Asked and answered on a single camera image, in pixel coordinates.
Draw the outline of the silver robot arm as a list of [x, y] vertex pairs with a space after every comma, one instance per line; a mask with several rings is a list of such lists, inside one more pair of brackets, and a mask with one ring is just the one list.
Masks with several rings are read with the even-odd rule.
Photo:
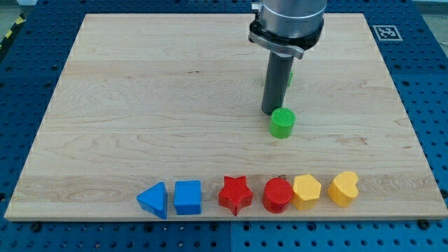
[[320, 39], [326, 0], [260, 0], [248, 39], [282, 57], [301, 59]]

